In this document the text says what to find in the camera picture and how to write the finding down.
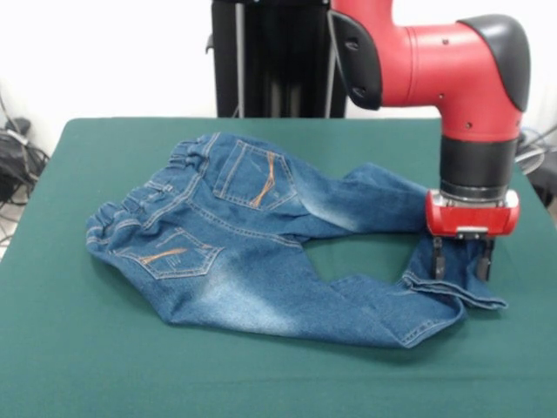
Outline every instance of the orange stitching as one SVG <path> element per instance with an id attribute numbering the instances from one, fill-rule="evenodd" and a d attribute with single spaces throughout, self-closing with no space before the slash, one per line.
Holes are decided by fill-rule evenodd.
<path id="1" fill-rule="evenodd" d="M 165 251 L 164 253 L 151 255 L 149 257 L 142 257 L 139 259 L 139 261 L 141 261 L 141 264 L 149 264 L 152 261 L 160 259 L 161 257 L 164 257 L 166 255 L 181 254 L 185 253 L 186 251 L 188 251 L 187 248 L 174 248 L 173 250 Z"/>
<path id="2" fill-rule="evenodd" d="M 252 207 L 259 207 L 259 205 L 261 204 L 261 199 L 275 186 L 275 154 L 273 154 L 272 152 L 268 152 L 267 159 L 269 160 L 269 177 L 267 178 L 267 181 L 265 182 L 261 193 L 250 202 L 250 205 Z"/>

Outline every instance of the back pocket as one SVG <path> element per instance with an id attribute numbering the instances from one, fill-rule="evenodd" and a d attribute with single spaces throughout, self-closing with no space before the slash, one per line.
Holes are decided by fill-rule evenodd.
<path id="1" fill-rule="evenodd" d="M 296 195 L 285 157 L 238 140 L 213 194 L 241 206 L 271 210 Z"/>
<path id="2" fill-rule="evenodd" d="M 141 236 L 115 255 L 133 260 L 156 280 L 205 275 L 223 248 L 205 244 L 183 228 L 169 228 L 157 239 Z"/>

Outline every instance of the black vertical post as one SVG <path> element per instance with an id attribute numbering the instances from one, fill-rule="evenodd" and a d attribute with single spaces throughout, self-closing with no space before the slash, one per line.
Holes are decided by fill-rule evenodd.
<path id="1" fill-rule="evenodd" d="M 243 42 L 238 44 L 241 7 Z M 343 118 L 346 94 L 322 0 L 213 1 L 218 115 L 247 118 Z M 241 80 L 238 82 L 238 60 Z M 238 89 L 242 89 L 243 112 Z"/>

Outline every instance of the jeans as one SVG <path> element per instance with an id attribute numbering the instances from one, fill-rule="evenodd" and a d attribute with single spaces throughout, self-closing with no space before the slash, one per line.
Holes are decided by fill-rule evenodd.
<path id="1" fill-rule="evenodd" d="M 375 347 L 414 347 L 466 317 L 500 309 L 474 275 L 476 241 L 444 239 L 430 275 L 426 189 L 374 164 L 331 179 L 276 145 L 229 133 L 179 143 L 166 167 L 87 221 L 86 245 L 166 323 Z M 359 233 L 420 236 L 396 283 L 326 283 L 302 245 Z"/>

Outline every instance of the green table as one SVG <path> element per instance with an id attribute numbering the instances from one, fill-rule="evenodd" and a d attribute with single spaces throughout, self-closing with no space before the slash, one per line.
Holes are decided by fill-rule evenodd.
<path id="1" fill-rule="evenodd" d="M 80 119 L 0 265 L 0 417 L 557 416 L 557 233 L 526 179 L 490 286 L 502 313 L 413 350 L 170 327 L 84 245 L 85 220 L 162 167 L 180 140 L 255 135 L 333 176 L 367 160 L 436 186 L 439 121 Z M 324 280 L 395 280 L 412 236 L 311 243 Z"/>

